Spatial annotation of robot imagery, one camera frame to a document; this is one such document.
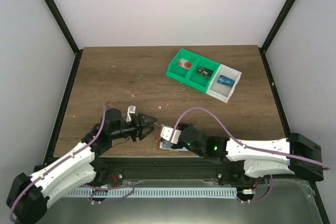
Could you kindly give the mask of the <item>right black frame post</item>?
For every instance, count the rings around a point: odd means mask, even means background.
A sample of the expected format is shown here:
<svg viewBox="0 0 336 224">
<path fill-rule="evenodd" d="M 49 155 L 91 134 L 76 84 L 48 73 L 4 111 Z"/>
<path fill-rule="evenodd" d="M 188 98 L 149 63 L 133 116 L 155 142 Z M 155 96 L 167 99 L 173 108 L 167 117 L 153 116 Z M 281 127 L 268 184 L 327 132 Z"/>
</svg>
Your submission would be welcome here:
<svg viewBox="0 0 336 224">
<path fill-rule="evenodd" d="M 260 47 L 262 52 L 266 53 L 267 50 L 269 49 L 271 43 L 275 39 L 275 36 L 277 35 L 280 27 L 284 23 L 286 17 L 288 16 L 295 2 L 296 0 L 286 0 L 285 3 L 283 4 L 274 24 L 270 29 L 270 32 L 268 33 L 263 45 Z"/>
</svg>

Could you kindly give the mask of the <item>green bin middle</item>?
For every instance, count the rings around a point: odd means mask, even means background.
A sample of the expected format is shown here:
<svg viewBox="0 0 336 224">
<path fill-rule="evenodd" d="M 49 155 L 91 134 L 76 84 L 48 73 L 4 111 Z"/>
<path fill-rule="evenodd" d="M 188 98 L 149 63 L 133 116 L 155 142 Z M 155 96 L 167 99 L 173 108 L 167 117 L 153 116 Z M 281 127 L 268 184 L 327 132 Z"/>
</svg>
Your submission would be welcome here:
<svg viewBox="0 0 336 224">
<path fill-rule="evenodd" d="M 188 71 L 186 84 L 205 93 L 219 66 L 218 62 L 199 56 Z"/>
</svg>

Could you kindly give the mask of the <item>blue card in bin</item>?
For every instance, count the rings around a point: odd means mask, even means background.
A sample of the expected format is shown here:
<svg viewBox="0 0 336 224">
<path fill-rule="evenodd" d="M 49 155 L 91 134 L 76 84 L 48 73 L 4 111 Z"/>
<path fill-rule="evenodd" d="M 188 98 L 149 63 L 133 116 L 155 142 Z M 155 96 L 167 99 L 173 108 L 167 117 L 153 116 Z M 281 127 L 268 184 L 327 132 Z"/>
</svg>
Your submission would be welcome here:
<svg viewBox="0 0 336 224">
<path fill-rule="evenodd" d="M 220 83 L 222 85 L 232 88 L 235 84 L 235 80 L 228 78 L 226 76 L 220 75 L 217 79 L 217 83 Z"/>
</svg>

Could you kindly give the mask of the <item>red white card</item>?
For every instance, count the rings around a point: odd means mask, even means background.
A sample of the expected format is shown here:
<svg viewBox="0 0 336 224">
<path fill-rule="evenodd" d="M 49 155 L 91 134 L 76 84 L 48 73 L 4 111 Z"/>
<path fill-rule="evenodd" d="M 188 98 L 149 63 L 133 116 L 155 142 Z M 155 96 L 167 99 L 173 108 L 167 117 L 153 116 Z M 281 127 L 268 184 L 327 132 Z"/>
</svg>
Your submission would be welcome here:
<svg viewBox="0 0 336 224">
<path fill-rule="evenodd" d="M 181 58 L 177 64 L 178 64 L 180 67 L 189 70 L 189 69 L 192 67 L 193 62 L 192 62 L 192 61 L 189 61 L 189 60 L 186 60 L 186 59 L 184 59 L 184 58 Z"/>
</svg>

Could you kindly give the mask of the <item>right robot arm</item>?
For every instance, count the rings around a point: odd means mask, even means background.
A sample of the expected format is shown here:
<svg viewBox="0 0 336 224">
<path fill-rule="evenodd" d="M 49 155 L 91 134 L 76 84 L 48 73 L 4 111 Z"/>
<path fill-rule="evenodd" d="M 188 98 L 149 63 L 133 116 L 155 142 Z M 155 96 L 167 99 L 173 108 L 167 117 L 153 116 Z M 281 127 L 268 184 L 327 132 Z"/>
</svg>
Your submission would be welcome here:
<svg viewBox="0 0 336 224">
<path fill-rule="evenodd" d="M 241 184 L 265 175 L 295 175 L 314 182 L 324 179 L 321 147 L 299 133 L 270 141 L 234 140 L 206 135 L 192 124 L 181 123 L 176 130 L 162 127 L 160 137 L 172 149 L 185 148 L 216 164 L 242 162 L 233 170 L 235 181 Z"/>
</svg>

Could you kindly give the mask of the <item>green bin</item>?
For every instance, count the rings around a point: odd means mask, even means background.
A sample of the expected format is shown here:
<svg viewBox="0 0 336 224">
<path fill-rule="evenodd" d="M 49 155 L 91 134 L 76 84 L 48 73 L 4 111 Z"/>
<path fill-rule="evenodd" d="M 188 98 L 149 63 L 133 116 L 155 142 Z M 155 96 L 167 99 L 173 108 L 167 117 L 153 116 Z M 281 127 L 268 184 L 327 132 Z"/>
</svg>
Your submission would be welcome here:
<svg viewBox="0 0 336 224">
<path fill-rule="evenodd" d="M 178 82 L 185 83 L 192 67 L 199 60 L 200 55 L 181 48 L 169 63 L 166 76 Z"/>
<path fill-rule="evenodd" d="M 186 84 L 205 93 L 219 66 L 218 62 L 199 56 L 188 71 Z"/>
</svg>

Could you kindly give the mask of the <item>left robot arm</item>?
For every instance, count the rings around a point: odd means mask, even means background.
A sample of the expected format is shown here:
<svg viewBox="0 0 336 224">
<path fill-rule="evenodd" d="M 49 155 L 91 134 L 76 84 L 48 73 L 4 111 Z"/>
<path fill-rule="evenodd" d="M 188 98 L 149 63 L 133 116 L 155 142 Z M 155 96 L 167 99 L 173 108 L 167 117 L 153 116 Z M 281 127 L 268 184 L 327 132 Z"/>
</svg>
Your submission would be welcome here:
<svg viewBox="0 0 336 224">
<path fill-rule="evenodd" d="M 17 175 L 11 185 L 6 204 L 12 223 L 36 223 L 58 199 L 88 183 L 102 184 L 107 178 L 103 162 L 97 159 L 120 138 L 143 140 L 154 131 L 156 117 L 143 113 L 127 113 L 103 109 L 98 124 L 67 154 L 41 170 Z"/>
</svg>

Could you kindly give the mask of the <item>black card in bin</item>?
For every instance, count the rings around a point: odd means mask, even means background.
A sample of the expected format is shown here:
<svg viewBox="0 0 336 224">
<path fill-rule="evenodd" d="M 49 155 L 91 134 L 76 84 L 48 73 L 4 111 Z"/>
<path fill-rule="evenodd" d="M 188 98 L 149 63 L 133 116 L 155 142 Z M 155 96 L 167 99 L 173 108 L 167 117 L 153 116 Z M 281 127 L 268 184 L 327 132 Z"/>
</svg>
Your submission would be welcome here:
<svg viewBox="0 0 336 224">
<path fill-rule="evenodd" d="M 205 68 L 205 67 L 199 67 L 198 70 L 197 70 L 197 73 L 200 74 L 203 77 L 206 77 L 206 78 L 210 79 L 212 77 L 213 70 Z"/>
</svg>

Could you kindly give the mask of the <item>green bin far left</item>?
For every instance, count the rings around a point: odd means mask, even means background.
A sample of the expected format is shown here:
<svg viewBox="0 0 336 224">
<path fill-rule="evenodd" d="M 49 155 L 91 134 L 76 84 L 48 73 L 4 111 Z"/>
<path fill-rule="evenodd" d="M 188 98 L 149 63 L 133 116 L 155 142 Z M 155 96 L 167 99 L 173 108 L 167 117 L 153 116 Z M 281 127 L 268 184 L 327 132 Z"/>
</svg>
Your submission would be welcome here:
<svg viewBox="0 0 336 224">
<path fill-rule="evenodd" d="M 185 83 L 192 67 L 199 60 L 200 55 L 181 48 L 169 63 L 166 76 L 178 82 Z"/>
</svg>

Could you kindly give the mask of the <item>black frame post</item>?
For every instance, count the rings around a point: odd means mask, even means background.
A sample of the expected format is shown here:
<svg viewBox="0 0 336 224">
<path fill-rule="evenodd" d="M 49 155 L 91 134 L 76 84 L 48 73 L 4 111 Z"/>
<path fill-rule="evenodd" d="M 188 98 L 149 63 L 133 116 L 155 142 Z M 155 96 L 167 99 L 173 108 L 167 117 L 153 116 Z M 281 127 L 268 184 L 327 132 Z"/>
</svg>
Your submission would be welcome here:
<svg viewBox="0 0 336 224">
<path fill-rule="evenodd" d="M 49 8 L 54 20 L 56 21 L 58 27 L 60 28 L 64 38 L 66 39 L 67 43 L 69 44 L 71 50 L 75 55 L 80 52 L 79 47 L 77 46 L 61 12 L 59 11 L 56 3 L 54 0 L 44 0 L 47 7 Z"/>
<path fill-rule="evenodd" d="M 274 24 L 270 29 L 270 32 L 268 33 L 263 45 L 260 47 L 262 52 L 266 53 L 267 50 L 269 49 L 271 43 L 275 39 L 275 36 L 277 35 L 280 27 L 284 23 L 286 17 L 288 16 L 295 2 L 296 0 L 286 0 L 285 3 L 283 4 Z"/>
</svg>

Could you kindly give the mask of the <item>brown leather card holder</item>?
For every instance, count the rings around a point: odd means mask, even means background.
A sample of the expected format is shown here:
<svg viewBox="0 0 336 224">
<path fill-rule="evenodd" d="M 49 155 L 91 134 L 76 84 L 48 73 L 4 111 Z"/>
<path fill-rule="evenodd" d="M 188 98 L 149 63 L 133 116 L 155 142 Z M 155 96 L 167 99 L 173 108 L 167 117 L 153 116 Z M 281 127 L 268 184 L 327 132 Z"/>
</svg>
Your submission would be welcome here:
<svg viewBox="0 0 336 224">
<path fill-rule="evenodd" d="M 155 140 L 158 143 L 158 149 L 166 150 L 166 151 L 176 151 L 176 150 L 171 149 L 172 144 L 170 142 L 167 142 L 167 141 L 160 138 L 160 132 L 159 132 L 159 135 L 155 137 Z"/>
</svg>

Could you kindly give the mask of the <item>left black frame post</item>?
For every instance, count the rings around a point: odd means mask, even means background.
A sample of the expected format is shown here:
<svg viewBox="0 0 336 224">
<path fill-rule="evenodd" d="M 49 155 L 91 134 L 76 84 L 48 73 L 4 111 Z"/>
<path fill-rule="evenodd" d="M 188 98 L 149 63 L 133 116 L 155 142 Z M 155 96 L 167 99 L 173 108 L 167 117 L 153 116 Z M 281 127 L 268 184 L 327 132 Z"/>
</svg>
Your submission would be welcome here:
<svg viewBox="0 0 336 224">
<path fill-rule="evenodd" d="M 44 0 L 47 7 L 49 8 L 54 20 L 56 21 L 58 27 L 60 28 L 64 38 L 66 39 L 67 43 L 69 44 L 71 50 L 75 55 L 80 52 L 79 47 L 77 46 L 61 12 L 59 11 L 56 3 L 54 0 Z"/>
</svg>

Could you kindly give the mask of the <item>white bin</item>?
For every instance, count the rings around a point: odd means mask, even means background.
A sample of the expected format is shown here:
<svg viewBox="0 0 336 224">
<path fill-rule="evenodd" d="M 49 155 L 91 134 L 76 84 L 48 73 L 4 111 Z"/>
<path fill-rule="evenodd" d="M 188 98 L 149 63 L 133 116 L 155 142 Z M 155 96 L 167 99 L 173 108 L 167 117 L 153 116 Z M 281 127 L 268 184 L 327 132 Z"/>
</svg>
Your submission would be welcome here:
<svg viewBox="0 0 336 224">
<path fill-rule="evenodd" d="M 206 94 L 224 103 L 228 103 L 241 78 L 242 73 L 220 64 L 211 78 Z"/>
</svg>

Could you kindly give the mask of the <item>black aluminium frame rail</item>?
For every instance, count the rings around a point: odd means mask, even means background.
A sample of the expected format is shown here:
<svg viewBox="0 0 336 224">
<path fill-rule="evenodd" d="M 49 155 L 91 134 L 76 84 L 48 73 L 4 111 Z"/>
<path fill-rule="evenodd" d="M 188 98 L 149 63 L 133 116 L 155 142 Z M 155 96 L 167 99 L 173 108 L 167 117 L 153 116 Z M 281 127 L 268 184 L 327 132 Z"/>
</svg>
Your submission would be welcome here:
<svg viewBox="0 0 336 224">
<path fill-rule="evenodd" d="M 214 164 L 200 157 L 102 157 L 97 178 L 90 185 L 140 180 L 214 180 L 219 185 L 253 186 L 264 184 L 269 176 L 250 178 L 244 162 Z"/>
</svg>

